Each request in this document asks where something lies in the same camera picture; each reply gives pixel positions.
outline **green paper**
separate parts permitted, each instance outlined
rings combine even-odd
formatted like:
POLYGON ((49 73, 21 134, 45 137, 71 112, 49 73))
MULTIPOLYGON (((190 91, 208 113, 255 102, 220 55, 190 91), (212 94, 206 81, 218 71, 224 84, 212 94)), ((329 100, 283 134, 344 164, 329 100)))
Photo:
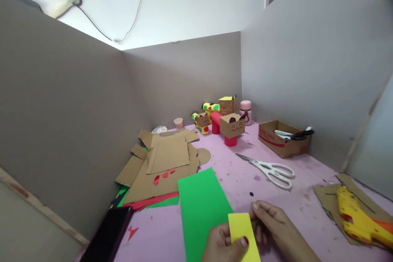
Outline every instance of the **green paper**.
POLYGON ((200 262, 209 230, 233 210, 212 168, 178 181, 187 262, 200 262))
MULTIPOLYGON (((122 185, 122 187, 120 188, 119 191, 119 195, 121 195, 123 192, 125 192, 126 190, 128 190, 129 187, 122 185)), ((120 208, 123 205, 124 199, 126 198, 127 194, 124 195, 124 197, 122 198, 122 200, 119 202, 119 204, 117 205, 117 208, 120 208)))
POLYGON ((146 208, 155 208, 155 207, 167 207, 167 206, 176 206, 179 203, 179 196, 174 196, 173 198, 166 199, 159 203, 147 206, 146 208))

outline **hand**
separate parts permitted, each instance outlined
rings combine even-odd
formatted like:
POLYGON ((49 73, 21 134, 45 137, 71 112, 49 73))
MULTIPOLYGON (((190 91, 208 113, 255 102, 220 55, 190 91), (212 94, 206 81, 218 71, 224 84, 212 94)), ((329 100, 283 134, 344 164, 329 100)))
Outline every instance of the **hand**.
POLYGON ((271 236, 289 262, 320 262, 281 208, 257 201, 251 205, 250 218, 257 243, 267 244, 271 236))
POLYGON ((246 237, 230 243, 229 223, 223 223, 210 229, 201 262, 240 262, 247 250, 246 237))

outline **electrical cable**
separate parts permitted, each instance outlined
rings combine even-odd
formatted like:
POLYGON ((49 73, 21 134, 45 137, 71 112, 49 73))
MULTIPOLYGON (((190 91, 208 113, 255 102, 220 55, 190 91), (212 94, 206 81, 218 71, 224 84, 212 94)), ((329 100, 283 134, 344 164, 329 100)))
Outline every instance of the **electrical cable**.
POLYGON ((105 38, 107 38, 108 40, 110 40, 110 41, 112 41, 112 42, 119 43, 119 42, 124 41, 124 40, 127 38, 128 34, 131 32, 132 28, 134 27, 134 25, 135 25, 135 23, 136 23, 136 19, 138 18, 138 15, 139 15, 139 10, 140 10, 140 5, 141 5, 141 3, 142 3, 142 0, 139 0, 138 9, 136 10, 136 15, 135 15, 134 22, 132 23, 131 28, 128 30, 128 32, 126 33, 126 35, 124 36, 124 38, 121 39, 121 40, 118 40, 118 39, 112 40, 112 39, 110 39, 107 35, 105 35, 105 34, 95 25, 95 23, 90 19, 90 17, 86 14, 86 12, 83 11, 83 9, 81 8, 82 0, 79 0, 78 3, 73 2, 73 3, 72 3, 72 6, 71 6, 70 8, 68 8, 65 12, 63 12, 61 15, 59 15, 56 19, 61 18, 61 17, 62 17, 64 14, 66 14, 72 7, 75 6, 75 7, 79 8, 80 11, 83 12, 83 14, 89 19, 89 21, 95 26, 95 28, 96 28, 105 38))
POLYGON ((127 38, 127 35, 131 32, 132 28, 134 27, 134 25, 135 25, 135 23, 136 23, 136 19, 138 18, 138 14, 139 14, 140 4, 141 4, 141 3, 142 3, 142 0, 139 0, 138 9, 136 10, 136 15, 135 15, 134 22, 132 23, 131 28, 128 30, 128 32, 126 33, 126 35, 124 36, 124 38, 121 39, 121 40, 116 40, 116 39, 115 39, 115 40, 113 40, 113 41, 115 41, 116 43, 119 43, 119 42, 124 41, 124 40, 127 38))

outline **white scissors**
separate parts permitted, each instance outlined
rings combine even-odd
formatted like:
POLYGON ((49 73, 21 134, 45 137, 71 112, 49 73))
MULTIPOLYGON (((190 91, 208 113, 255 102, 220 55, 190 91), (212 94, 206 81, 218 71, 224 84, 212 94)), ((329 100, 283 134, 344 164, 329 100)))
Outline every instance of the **white scissors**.
POLYGON ((289 168, 288 166, 282 165, 282 164, 277 164, 277 163, 265 163, 265 162, 261 162, 258 160, 254 160, 251 159, 249 157, 246 157, 244 155, 241 154, 236 154, 238 157, 241 157, 243 160, 247 160, 249 161, 251 164, 253 164, 254 166, 256 166, 259 170, 261 170, 266 177, 273 182, 273 184, 277 185, 278 187, 285 189, 285 190, 290 190, 292 188, 292 183, 288 178, 293 178, 295 177, 295 172, 289 168), (289 173, 281 170, 281 169, 277 169, 277 167, 279 168, 283 168, 286 169, 289 173), (276 177, 277 179, 280 179, 282 182, 288 184, 287 186, 282 185, 281 183, 274 181, 273 178, 270 176, 273 175, 274 177, 276 177))

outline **paper cup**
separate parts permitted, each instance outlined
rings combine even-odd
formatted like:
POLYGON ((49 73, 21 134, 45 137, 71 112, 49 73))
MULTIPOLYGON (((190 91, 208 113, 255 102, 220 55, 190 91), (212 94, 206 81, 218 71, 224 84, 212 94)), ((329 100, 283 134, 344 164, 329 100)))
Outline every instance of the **paper cup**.
POLYGON ((183 129, 183 119, 182 118, 177 118, 173 120, 173 123, 176 125, 176 129, 180 130, 183 129))

